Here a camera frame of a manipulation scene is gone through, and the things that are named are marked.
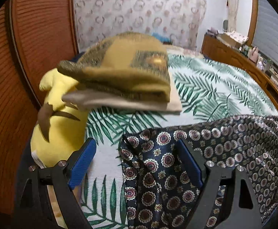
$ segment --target patterned scarf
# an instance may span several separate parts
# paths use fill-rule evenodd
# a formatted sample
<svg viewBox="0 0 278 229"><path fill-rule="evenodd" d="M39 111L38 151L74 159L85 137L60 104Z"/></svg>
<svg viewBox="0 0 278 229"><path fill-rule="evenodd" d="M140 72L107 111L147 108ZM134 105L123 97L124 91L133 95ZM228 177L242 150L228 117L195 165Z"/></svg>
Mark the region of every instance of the patterned scarf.
<svg viewBox="0 0 278 229"><path fill-rule="evenodd" d="M184 137L206 160L243 166L252 182L262 222L278 206L278 116L240 115L187 126L127 134L120 143L129 228L182 228L200 190L180 161ZM220 186L206 228L215 226L225 193Z"/></svg>

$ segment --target wooden cabinet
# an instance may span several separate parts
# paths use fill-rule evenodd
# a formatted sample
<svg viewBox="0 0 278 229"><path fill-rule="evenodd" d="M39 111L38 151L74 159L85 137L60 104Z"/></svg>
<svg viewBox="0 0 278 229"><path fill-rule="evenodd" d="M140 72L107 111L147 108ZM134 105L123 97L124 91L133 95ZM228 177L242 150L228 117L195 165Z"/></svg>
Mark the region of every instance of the wooden cabinet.
<svg viewBox="0 0 278 229"><path fill-rule="evenodd" d="M260 85L278 109L278 87L250 59L208 35L205 35L201 52L215 61L245 70Z"/></svg>

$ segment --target leaf print bedsheet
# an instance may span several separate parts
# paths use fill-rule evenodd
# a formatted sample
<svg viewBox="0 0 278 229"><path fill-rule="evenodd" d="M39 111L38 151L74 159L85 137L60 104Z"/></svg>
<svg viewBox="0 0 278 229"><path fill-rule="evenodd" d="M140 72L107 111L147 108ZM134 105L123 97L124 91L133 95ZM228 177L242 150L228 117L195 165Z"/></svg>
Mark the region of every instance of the leaf print bedsheet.
<svg viewBox="0 0 278 229"><path fill-rule="evenodd" d="M243 70L212 60L169 54L179 93L180 115L102 107L88 118L86 136L98 144L82 184L82 210L93 228L127 227L118 144L125 133L152 127L189 125L230 115L278 115L265 92Z"/></svg>

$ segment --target cardboard box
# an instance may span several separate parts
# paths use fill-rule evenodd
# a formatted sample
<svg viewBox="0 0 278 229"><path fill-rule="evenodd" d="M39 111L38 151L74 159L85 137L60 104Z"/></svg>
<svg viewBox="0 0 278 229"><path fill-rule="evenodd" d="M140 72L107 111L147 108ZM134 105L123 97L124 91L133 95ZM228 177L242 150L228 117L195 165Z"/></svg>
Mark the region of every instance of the cardboard box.
<svg viewBox="0 0 278 229"><path fill-rule="evenodd" d="M234 39L232 39L230 36L228 36L225 33L219 34L219 37L221 37L222 40L224 40L226 43L228 43L231 47L235 47L238 49L238 48L240 48L240 46L243 46L243 44L240 44L239 42L235 41Z"/></svg>

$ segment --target wooden wardrobe door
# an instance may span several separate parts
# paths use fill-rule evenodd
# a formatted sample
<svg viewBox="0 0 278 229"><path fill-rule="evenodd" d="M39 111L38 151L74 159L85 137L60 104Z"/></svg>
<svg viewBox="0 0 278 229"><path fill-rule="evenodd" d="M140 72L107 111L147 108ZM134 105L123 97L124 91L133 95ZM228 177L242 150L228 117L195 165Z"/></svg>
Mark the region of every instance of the wooden wardrobe door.
<svg viewBox="0 0 278 229"><path fill-rule="evenodd" d="M74 34L73 0L11 0L15 48L27 81L40 104L42 76L78 50Z"/></svg>
<svg viewBox="0 0 278 229"><path fill-rule="evenodd" d="M12 58L5 12L3 6L0 9L0 212L11 214L16 171L36 123L37 109Z"/></svg>

